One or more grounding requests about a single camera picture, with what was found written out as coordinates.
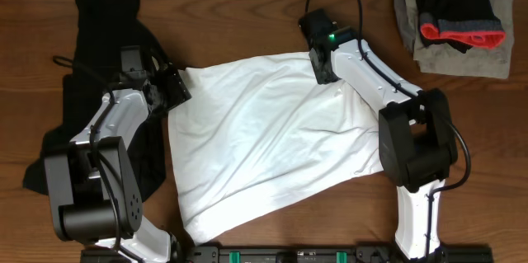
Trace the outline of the white t-shirt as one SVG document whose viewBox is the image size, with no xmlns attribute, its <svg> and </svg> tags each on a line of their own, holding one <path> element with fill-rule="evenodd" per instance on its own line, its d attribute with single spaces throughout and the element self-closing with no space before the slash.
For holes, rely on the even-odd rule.
<svg viewBox="0 0 528 263">
<path fill-rule="evenodd" d="M 202 244 L 329 187 L 380 172 L 378 121 L 346 82 L 318 84 L 309 56 L 257 56 L 181 78 L 168 115 L 183 226 Z"/>
</svg>

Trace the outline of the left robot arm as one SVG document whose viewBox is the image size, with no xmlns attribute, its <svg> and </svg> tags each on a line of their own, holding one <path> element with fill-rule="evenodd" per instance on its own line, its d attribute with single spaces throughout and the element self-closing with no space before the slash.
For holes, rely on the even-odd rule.
<svg viewBox="0 0 528 263">
<path fill-rule="evenodd" d="M 87 125 L 44 155 L 55 234 L 84 245 L 82 262 L 183 262 L 176 237 L 144 217 L 129 151 L 142 124 L 189 99 L 185 85 L 168 66 L 129 66 L 116 82 L 78 69 L 104 92 Z"/>
</svg>

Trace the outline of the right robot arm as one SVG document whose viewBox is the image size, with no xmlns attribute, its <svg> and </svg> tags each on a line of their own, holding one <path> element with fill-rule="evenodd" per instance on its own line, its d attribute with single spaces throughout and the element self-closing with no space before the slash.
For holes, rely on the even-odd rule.
<svg viewBox="0 0 528 263">
<path fill-rule="evenodd" d="M 303 34 L 318 83 L 343 80 L 376 113 L 379 160 L 397 187 L 395 242 L 405 261 L 429 261 L 440 246 L 438 199 L 458 157 L 446 96 L 405 81 L 349 27 Z"/>
</svg>

